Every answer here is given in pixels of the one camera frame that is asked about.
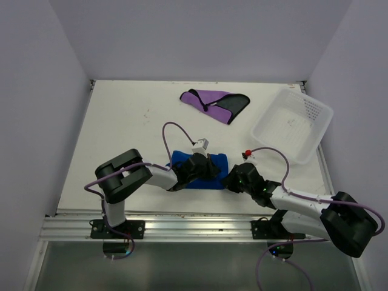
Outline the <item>purple towel black trim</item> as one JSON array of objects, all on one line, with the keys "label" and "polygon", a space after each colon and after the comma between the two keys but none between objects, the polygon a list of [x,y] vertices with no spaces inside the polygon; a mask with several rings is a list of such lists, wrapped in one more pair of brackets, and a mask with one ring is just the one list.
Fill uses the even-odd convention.
[{"label": "purple towel black trim", "polygon": [[250,98],[241,93],[199,89],[182,93],[179,100],[227,125],[250,104]]}]

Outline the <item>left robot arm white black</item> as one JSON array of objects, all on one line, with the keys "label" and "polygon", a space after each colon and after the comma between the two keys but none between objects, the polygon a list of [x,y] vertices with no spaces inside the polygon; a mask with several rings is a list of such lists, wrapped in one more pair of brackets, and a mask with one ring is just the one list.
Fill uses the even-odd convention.
[{"label": "left robot arm white black", "polygon": [[104,198],[107,221],[104,230],[112,238],[126,230],[125,200],[142,185],[177,192],[182,189],[222,190],[221,180],[229,171],[227,156],[174,151],[172,163],[165,167],[144,162],[137,149],[103,163],[95,170]]}]

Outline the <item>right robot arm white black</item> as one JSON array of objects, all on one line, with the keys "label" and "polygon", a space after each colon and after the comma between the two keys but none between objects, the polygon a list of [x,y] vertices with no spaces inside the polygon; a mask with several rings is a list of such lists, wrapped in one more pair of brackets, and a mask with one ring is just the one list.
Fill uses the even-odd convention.
[{"label": "right robot arm white black", "polygon": [[269,220],[252,221],[255,239],[315,236],[331,241],[340,251],[359,258],[376,234],[377,222],[347,193],[314,197],[287,193],[283,185],[264,179],[254,164],[235,165],[221,181],[229,191],[246,193],[262,207],[275,210]]}]

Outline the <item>blue towel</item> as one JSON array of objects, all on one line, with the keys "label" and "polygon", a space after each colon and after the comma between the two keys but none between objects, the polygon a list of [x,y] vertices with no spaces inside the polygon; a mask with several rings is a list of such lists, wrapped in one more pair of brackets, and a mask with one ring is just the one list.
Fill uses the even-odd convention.
[{"label": "blue towel", "polygon": [[175,150],[172,154],[172,170],[178,182],[169,189],[177,192],[182,189],[222,190],[221,180],[229,173],[227,156],[223,153],[192,155]]}]

